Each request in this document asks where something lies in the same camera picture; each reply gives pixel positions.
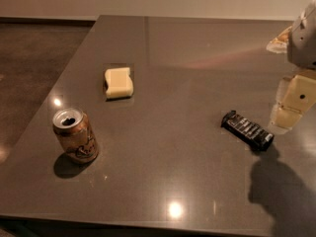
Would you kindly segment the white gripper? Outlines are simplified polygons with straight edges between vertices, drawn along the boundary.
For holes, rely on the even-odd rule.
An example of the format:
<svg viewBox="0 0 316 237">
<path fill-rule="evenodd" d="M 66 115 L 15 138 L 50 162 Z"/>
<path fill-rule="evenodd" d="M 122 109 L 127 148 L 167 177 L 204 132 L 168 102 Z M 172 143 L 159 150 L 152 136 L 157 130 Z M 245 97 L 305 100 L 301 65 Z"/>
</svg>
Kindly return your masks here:
<svg viewBox="0 0 316 237">
<path fill-rule="evenodd" d="M 293 22 L 270 40 L 266 50 L 287 53 L 288 61 L 298 67 L 316 69 L 316 0 L 312 0 Z M 281 135 L 291 131 L 303 115 L 316 104 L 316 75 L 295 74 L 283 77 L 276 91 L 269 131 Z"/>
</svg>

